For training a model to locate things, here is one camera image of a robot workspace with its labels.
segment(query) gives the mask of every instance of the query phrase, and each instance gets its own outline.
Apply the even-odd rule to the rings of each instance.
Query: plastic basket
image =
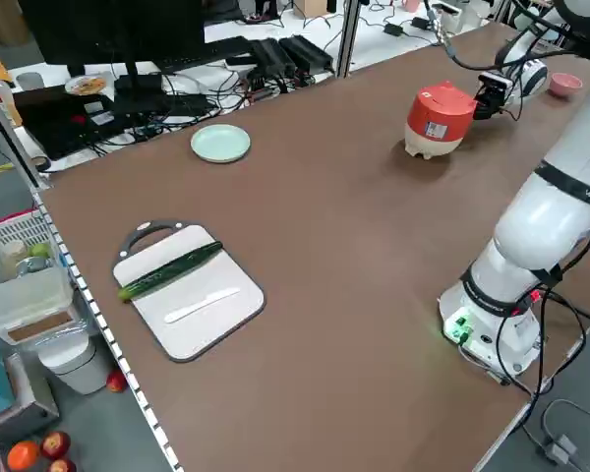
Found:
[[[19,216],[0,221],[0,256],[2,248],[11,241],[23,241],[27,247],[38,243],[50,242],[55,258],[59,251],[54,239],[50,237],[50,230],[38,210],[30,211]],[[0,283],[9,280],[5,273],[0,257]]]

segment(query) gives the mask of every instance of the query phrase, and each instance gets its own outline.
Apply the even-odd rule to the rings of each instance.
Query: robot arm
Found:
[[[564,23],[555,8],[542,18],[552,25]],[[543,25],[530,25],[498,52],[495,64],[507,64],[527,56],[547,30]],[[482,87],[475,97],[478,103],[474,118],[485,120],[503,109],[517,108],[524,97],[540,90],[547,77],[547,66],[539,59],[501,67],[497,73],[481,74]]]
[[[590,0],[554,3],[544,19],[568,22],[575,34],[582,35],[588,51],[583,55],[590,58]],[[546,31],[543,27],[523,31],[501,53],[501,64],[524,58],[534,37]],[[503,375],[506,369],[517,375],[527,369],[539,355],[543,339],[526,295],[588,237],[590,94],[506,209],[487,247],[441,296],[444,335],[494,372]]]

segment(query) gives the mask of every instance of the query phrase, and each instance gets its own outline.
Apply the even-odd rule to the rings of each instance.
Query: white desk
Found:
[[[435,35],[433,33],[412,28],[409,23],[403,25],[406,32],[421,37],[409,37],[407,35],[395,37],[384,33],[383,28],[380,25],[384,22],[385,18],[392,14],[394,14],[393,17],[388,18],[387,21],[396,25],[411,20],[416,16],[426,17],[426,10],[423,5],[421,5],[420,9],[414,14],[404,11],[401,2],[398,0],[395,0],[393,7],[388,6],[388,4],[386,5],[387,6],[381,11],[371,11],[369,7],[363,7],[361,9],[361,18],[367,20],[371,26],[368,26],[364,21],[359,23],[356,43],[352,54],[351,70],[358,70],[382,62],[391,57],[429,46],[429,41],[435,41]],[[293,10],[284,11],[282,13],[281,20],[284,24],[284,28],[278,25],[279,21],[260,25],[244,25],[236,22],[212,25],[206,27],[206,42],[237,35],[245,36],[248,39],[264,39],[267,37],[280,39],[293,34],[302,34],[318,47],[324,48],[333,38],[335,38],[335,40],[326,48],[326,51],[336,61],[340,44],[340,32],[343,25],[343,16],[341,13],[342,6],[338,6],[336,14],[328,14],[326,16],[328,23],[323,19],[315,19],[313,21],[308,20],[305,27],[303,18],[298,16],[296,11]],[[465,27],[462,32],[472,29],[473,27]],[[169,76],[169,78],[176,90],[197,93],[204,92],[206,89],[218,89],[218,87],[231,76],[232,71],[244,69],[246,68],[227,68],[224,61],[219,61],[218,63],[209,66],[194,67],[186,71],[180,71],[178,75]],[[141,74],[158,72],[158,69],[150,62],[139,63],[138,70]],[[63,85],[70,79],[70,75],[65,66],[52,66],[45,63],[13,69],[11,74],[15,79],[19,74],[24,72],[38,72],[43,77],[44,83],[47,87]],[[86,72],[88,74],[102,73],[107,77],[107,82],[110,84],[113,84],[114,75],[120,76],[127,73],[124,64],[114,64],[113,66],[110,64],[86,66]],[[316,79],[319,82],[327,77],[329,77],[329,74],[321,74],[316,76]],[[235,79],[237,79],[236,76],[231,78],[232,85],[234,84]],[[163,81],[163,88],[170,90],[170,86],[165,80]],[[112,87],[108,87],[103,93],[113,99]],[[232,102],[227,101],[225,98],[222,100],[222,104],[228,106],[236,102],[236,97],[230,98]],[[174,123],[175,121],[187,121],[187,118],[174,117],[166,120],[167,123]],[[16,130],[16,135],[22,141],[24,148],[31,156],[44,155],[43,151],[23,127]],[[113,142],[130,144],[132,138],[129,135],[122,135],[113,138]],[[113,151],[118,148],[113,146],[100,147],[105,151]],[[50,170],[65,170],[97,157],[98,155],[90,149],[80,150],[54,161]]]

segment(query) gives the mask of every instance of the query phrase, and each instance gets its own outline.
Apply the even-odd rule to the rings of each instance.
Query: small plate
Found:
[[[201,159],[224,164],[243,157],[251,143],[247,132],[237,126],[210,125],[195,133],[190,146]]]
[[[66,83],[66,92],[70,95],[95,95],[107,87],[103,76],[78,76]]]

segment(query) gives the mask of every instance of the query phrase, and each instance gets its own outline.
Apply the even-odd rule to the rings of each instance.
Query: computer monitor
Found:
[[[124,62],[115,109],[161,109],[161,76],[139,76],[137,61],[184,57],[205,46],[201,0],[20,0],[25,20],[49,64],[73,74],[85,64]]]

